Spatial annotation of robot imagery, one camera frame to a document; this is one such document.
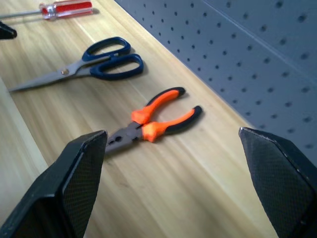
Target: scissors blade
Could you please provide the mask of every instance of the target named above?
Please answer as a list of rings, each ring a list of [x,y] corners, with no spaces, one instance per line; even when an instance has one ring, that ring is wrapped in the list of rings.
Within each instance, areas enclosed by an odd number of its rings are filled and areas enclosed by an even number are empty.
[[[51,72],[44,76],[35,78],[34,80],[22,83],[14,88],[9,89],[9,92],[22,91],[31,88],[37,88],[44,85],[49,85],[62,79],[68,78],[69,75],[63,75],[61,71]]]

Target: black object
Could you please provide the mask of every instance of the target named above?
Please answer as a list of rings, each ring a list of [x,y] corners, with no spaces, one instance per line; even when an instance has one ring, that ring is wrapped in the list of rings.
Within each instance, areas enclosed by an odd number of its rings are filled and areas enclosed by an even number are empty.
[[[317,168],[289,140],[239,130],[254,188],[280,238],[317,237]]]
[[[1,238],[82,238],[94,206],[107,133],[69,142],[31,185],[0,229]]]
[[[16,30],[0,21],[0,40],[12,40],[17,37]]]

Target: perforated metal panel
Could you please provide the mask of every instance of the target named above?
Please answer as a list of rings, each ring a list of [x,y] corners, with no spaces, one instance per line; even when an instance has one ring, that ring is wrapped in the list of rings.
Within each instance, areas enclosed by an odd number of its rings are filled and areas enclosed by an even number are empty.
[[[317,165],[317,1],[116,1],[255,128]]]

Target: wood grain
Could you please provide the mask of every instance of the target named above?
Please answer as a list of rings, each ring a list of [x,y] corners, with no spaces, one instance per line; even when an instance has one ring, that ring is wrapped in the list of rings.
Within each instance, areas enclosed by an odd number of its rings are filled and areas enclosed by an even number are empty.
[[[46,22],[5,21],[18,38],[0,42],[0,222],[31,182],[74,138],[130,122],[133,110],[169,87],[188,95],[154,119],[170,120],[195,105],[203,118],[190,130],[142,142],[106,158],[88,238],[274,238],[255,193],[238,130],[248,124],[112,0],[93,0],[97,15]],[[32,10],[34,0],[8,0],[1,12]],[[92,43],[120,36],[145,72],[108,82],[74,79],[19,92],[13,87],[80,59]]]

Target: scissors pivot screw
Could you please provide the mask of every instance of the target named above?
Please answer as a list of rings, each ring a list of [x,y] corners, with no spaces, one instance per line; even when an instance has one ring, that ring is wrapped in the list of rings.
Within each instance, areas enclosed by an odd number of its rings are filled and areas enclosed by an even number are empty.
[[[69,70],[68,69],[64,69],[62,72],[61,72],[62,75],[68,75],[69,74]]]

